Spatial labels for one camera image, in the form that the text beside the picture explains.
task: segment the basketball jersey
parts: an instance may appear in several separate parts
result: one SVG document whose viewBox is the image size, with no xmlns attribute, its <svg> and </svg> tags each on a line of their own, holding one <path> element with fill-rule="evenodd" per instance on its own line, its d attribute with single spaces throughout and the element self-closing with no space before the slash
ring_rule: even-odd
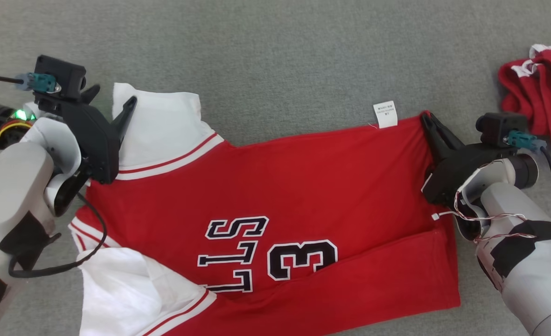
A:
<svg viewBox="0 0 551 336">
<path fill-rule="evenodd" d="M 323 335 L 459 305 L 452 220 L 435 221 L 441 209 L 420 193 L 432 160 L 418 118 L 235 147 L 201 120 L 197 95 L 116 84 L 114 116 L 132 95 L 120 173 L 87 199 L 105 247 L 180 280 L 130 334 Z M 88 208 L 69 227 L 80 251 L 102 235 Z M 92 265 L 88 307 L 105 276 Z M 184 302 L 197 304 L 186 319 Z"/>
</svg>

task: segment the green led light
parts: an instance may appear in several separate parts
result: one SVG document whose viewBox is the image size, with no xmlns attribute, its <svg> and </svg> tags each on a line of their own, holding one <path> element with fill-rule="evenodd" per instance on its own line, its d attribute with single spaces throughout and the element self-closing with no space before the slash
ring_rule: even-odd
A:
<svg viewBox="0 0 551 336">
<path fill-rule="evenodd" d="M 26 120 L 26 112 L 24 112 L 21 109 L 16 110 L 16 113 L 14 113 L 14 116 L 16 117 L 16 119 Z"/>
</svg>

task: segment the jersey lettering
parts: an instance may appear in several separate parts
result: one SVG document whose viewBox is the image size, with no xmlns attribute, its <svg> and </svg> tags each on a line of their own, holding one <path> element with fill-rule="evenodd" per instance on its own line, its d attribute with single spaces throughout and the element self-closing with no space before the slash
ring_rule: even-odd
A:
<svg viewBox="0 0 551 336">
<path fill-rule="evenodd" d="M 244 253 L 242 254 L 217 256 L 199 255 L 198 263 L 196 265 L 203 267 L 209 264 L 224 264 L 226 262 L 239 262 L 241 265 L 248 265 L 252 262 L 257 244 L 258 242 L 256 240 L 239 242 L 237 249 L 243 250 Z"/>
<path fill-rule="evenodd" d="M 292 267 L 311 265 L 311 255 L 319 255 L 321 261 L 313 264 L 313 272 L 337 262 L 337 246 L 329 240 L 316 242 L 275 244 L 267 253 L 267 272 L 275 281 L 290 280 L 290 267 L 284 266 L 284 259 L 292 257 Z"/>
<path fill-rule="evenodd" d="M 240 283 L 205 287 L 213 292 L 252 292 L 252 270 L 235 270 L 233 277 L 239 278 Z"/>
<path fill-rule="evenodd" d="M 265 232 L 269 219 L 265 216 L 236 218 L 228 226 L 227 220 L 215 220 L 209 223 L 205 237 L 210 240 L 242 237 L 260 237 Z M 237 245 L 240 254 L 199 255 L 197 266 L 210 264 L 239 263 L 252 264 L 258 240 L 241 241 Z M 337 246 L 328 239 L 314 242 L 275 244 L 267 252 L 267 274 L 275 281 L 290 280 L 290 268 L 311 266 L 311 256 L 318 255 L 320 261 L 313 262 L 313 272 L 337 262 Z M 292 258 L 292 266 L 285 266 L 284 260 Z M 252 270 L 233 270 L 237 283 L 228 285 L 205 285 L 213 292 L 252 292 Z"/>
<path fill-rule="evenodd" d="M 231 239 L 239 234 L 242 226 L 245 226 L 244 233 L 242 234 L 243 237 L 260 237 L 265 232 L 267 223 L 269 223 L 269 219 L 265 216 L 237 218 L 230 223 L 227 231 L 218 232 L 218 230 L 228 225 L 228 221 L 224 219 L 211 221 L 205 237 L 211 240 Z"/>
</svg>

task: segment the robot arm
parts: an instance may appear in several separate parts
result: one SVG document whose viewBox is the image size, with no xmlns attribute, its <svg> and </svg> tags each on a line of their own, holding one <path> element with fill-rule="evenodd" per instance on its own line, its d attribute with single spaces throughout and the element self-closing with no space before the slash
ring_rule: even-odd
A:
<svg viewBox="0 0 551 336">
<path fill-rule="evenodd" d="M 51 236 L 54 218 L 80 196 L 81 187 L 89 179 L 115 179 L 120 144 L 137 102 L 132 97 L 109 123 L 89 105 L 99 86 L 80 92 L 84 75 L 82 66 L 40 56 L 35 73 L 22 79 L 23 87 L 33 81 L 35 103 L 23 110 L 0 105 L 0 319 L 24 278 L 70 270 L 103 243 L 77 262 L 34 270 L 43 249 L 60 238 Z M 38 79 L 47 89 L 38 89 Z"/>
<path fill-rule="evenodd" d="M 483 272 L 529 334 L 551 336 L 551 218 L 521 191 L 536 182 L 535 160 L 507 144 L 522 144 L 510 134 L 522 134 L 525 122 L 487 113 L 477 123 L 482 143 L 465 146 L 433 115 L 423 117 L 436 164 L 423 194 L 454 211 Z M 544 151 L 543 143 L 525 145 Z"/>
</svg>

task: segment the white label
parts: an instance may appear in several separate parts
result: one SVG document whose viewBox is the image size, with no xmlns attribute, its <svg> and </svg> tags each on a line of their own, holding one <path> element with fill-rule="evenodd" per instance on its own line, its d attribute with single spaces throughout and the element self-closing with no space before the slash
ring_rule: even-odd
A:
<svg viewBox="0 0 551 336">
<path fill-rule="evenodd" d="M 393 100 L 373 105 L 379 128 L 386 128 L 398 125 L 398 114 L 395 111 Z"/>
</svg>

